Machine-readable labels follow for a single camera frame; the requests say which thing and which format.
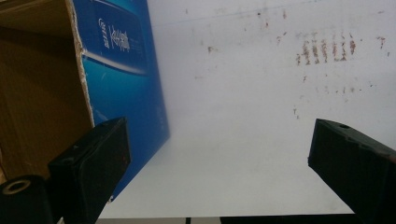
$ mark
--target mounting hole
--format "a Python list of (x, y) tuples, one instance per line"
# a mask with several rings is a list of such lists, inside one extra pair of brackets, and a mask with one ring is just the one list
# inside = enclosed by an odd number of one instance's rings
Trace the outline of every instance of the mounting hole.
[(63, 165), (71, 165), (71, 164), (73, 164), (73, 162), (74, 162), (74, 159), (73, 159), (72, 157), (65, 158), (65, 159), (63, 159), (63, 160), (61, 161), (61, 163), (62, 163)]
[(31, 184), (30, 180), (27, 179), (14, 181), (8, 184), (5, 188), (3, 188), (3, 194), (10, 195), (10, 194), (19, 193), (24, 189), (27, 189), (30, 186), (30, 184)]
[(340, 124), (340, 128), (343, 128), (343, 129), (350, 129), (350, 127), (347, 126), (347, 125), (345, 125), (345, 124)]

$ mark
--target white table surface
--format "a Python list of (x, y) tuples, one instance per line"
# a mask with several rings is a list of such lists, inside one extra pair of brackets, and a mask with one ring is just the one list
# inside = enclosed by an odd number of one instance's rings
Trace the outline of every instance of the white table surface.
[(396, 148), (396, 1), (148, 4), (172, 137), (101, 218), (350, 213), (315, 119)]

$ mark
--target brown cardboard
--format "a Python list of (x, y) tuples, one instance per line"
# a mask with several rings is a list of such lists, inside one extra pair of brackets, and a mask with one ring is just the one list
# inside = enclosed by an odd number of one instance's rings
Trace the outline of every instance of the brown cardboard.
[(8, 179), (47, 177), (47, 163), (92, 127), (70, 27), (63, 1), (0, 3), (0, 147)]

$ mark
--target blue box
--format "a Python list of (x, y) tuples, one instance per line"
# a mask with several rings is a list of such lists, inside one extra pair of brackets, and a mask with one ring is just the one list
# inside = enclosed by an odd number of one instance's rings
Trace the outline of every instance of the blue box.
[(69, 0), (67, 5), (92, 122), (128, 119), (132, 162), (115, 199), (169, 138), (148, 4)]

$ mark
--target cardboard box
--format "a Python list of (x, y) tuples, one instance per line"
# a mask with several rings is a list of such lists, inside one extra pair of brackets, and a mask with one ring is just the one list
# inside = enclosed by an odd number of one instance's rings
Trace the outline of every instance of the cardboard box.
[(133, 161), (117, 196), (169, 137), (146, 1), (6, 1), (0, 46), (7, 178), (48, 177), (93, 125), (126, 117)]

